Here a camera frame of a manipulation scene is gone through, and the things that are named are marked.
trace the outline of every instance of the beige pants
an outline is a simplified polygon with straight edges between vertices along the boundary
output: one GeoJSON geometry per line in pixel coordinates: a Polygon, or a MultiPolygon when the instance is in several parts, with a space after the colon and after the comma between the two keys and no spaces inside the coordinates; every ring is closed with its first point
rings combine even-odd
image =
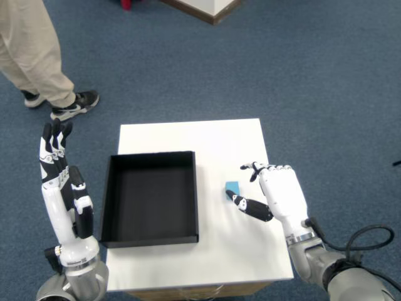
{"type": "Polygon", "coordinates": [[[18,89],[40,93],[56,107],[75,101],[43,0],[0,0],[0,70],[18,89]]]}

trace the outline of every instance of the blue carpet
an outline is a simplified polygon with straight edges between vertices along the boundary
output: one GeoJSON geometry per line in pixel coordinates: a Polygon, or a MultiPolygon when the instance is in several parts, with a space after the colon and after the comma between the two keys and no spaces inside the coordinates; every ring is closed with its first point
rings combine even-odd
{"type": "MultiPolygon", "coordinates": [[[[259,117],[270,162],[295,168],[328,239],[345,244],[367,224],[394,228],[394,243],[364,263],[401,280],[401,167],[392,167],[401,160],[399,0],[245,0],[215,27],[156,0],[131,11],[117,0],[46,5],[65,73],[77,91],[101,95],[73,120],[68,141],[95,203],[96,235],[120,124],[259,117]]],[[[33,300],[52,275],[43,249],[56,244],[38,164],[50,110],[26,109],[4,77],[0,91],[0,300],[33,300]]],[[[328,297],[297,277],[225,299],[328,297]]]]}

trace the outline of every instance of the black box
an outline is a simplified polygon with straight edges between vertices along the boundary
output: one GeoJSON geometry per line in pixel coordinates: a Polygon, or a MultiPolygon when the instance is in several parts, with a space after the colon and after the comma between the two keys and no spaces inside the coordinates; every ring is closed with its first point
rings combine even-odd
{"type": "Polygon", "coordinates": [[[123,248],[198,241],[194,152],[110,157],[103,245],[123,248]]]}

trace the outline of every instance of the black sneaker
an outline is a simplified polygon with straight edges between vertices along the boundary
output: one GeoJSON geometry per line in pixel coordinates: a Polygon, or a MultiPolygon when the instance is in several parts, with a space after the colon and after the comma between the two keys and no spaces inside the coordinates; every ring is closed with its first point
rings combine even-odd
{"type": "Polygon", "coordinates": [[[60,121],[70,119],[78,114],[86,113],[91,110],[99,101],[99,94],[96,91],[76,93],[75,101],[66,108],[53,107],[50,118],[59,118],[60,121]]]}
{"type": "Polygon", "coordinates": [[[39,107],[46,99],[44,99],[40,94],[32,94],[28,91],[21,90],[25,96],[25,107],[36,108],[39,107]]]}

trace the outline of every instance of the blue block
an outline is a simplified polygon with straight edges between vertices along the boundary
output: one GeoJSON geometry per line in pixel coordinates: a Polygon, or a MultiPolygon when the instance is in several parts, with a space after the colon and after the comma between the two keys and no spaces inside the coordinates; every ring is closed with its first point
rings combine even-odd
{"type": "Polygon", "coordinates": [[[238,182],[226,182],[226,190],[231,190],[232,192],[234,192],[238,196],[240,195],[239,194],[239,184],[238,184],[238,182]]]}

